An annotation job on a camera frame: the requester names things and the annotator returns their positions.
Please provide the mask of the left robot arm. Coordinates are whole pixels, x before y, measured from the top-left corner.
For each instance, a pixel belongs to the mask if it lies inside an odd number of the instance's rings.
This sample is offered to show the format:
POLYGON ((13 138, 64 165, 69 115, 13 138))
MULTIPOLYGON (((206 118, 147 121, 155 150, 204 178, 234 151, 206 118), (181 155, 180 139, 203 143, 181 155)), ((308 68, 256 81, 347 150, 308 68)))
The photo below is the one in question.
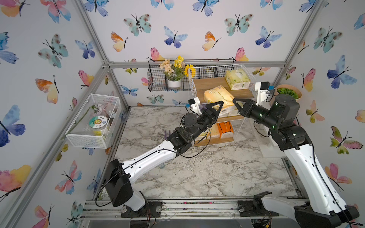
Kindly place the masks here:
POLYGON ((146 204, 141 192, 132 187, 141 176, 160 164, 182 156, 203 132, 216 124, 223 107, 223 101, 207 104, 200 112, 190 112, 183 116, 181 125, 162 143, 134 159, 120 162, 111 161, 101 180, 101 190, 106 190, 113 207, 125 205, 132 211, 139 211, 146 204))

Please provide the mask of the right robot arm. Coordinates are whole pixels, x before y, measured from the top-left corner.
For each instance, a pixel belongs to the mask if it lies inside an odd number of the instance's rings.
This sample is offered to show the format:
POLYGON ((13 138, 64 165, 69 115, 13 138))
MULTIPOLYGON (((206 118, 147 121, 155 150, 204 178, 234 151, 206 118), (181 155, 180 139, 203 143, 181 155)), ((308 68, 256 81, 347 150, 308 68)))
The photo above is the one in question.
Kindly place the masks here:
POLYGON ((263 193, 259 200, 265 210, 290 218, 302 228, 336 228, 359 217, 358 209, 346 204, 326 176, 305 129, 294 124, 300 105, 292 96, 277 95, 270 109, 251 99, 235 98, 233 103, 243 117, 269 129, 269 135, 296 169, 308 195, 308 201, 300 202, 263 193))

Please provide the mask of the green tissue pack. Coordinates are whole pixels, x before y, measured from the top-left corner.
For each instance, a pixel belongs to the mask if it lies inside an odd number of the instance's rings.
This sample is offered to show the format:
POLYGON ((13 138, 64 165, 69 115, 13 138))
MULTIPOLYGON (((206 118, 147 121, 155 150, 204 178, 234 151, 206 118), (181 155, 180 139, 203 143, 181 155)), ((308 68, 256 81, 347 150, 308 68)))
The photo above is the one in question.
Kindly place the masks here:
POLYGON ((225 79, 232 91, 249 89, 251 84, 251 80, 244 69, 226 71, 225 79))

